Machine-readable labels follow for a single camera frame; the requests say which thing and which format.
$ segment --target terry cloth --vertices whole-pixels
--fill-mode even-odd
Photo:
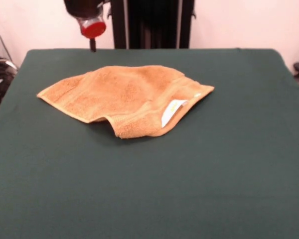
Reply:
[[[164,66],[107,66],[37,96],[84,123],[108,120],[120,138],[161,136],[214,90]]]

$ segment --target crumpled towel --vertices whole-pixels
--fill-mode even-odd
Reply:
[[[61,80],[37,96],[85,123],[108,120],[120,138],[161,136],[214,90],[164,66],[108,66]]]

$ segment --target green table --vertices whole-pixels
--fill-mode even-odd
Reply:
[[[168,134],[121,140],[36,98],[107,65],[215,91]],[[299,239],[299,86],[273,50],[30,51],[0,108],[0,239]]]

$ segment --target red part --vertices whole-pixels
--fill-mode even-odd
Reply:
[[[81,27],[82,35],[89,39],[102,35],[103,32],[105,32],[105,30],[106,30],[106,25],[102,21],[95,22],[86,28]]]

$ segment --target white tag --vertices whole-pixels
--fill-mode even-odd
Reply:
[[[161,126],[165,127],[176,111],[181,107],[184,103],[188,100],[172,100],[169,105],[167,106],[163,116],[161,118]]]

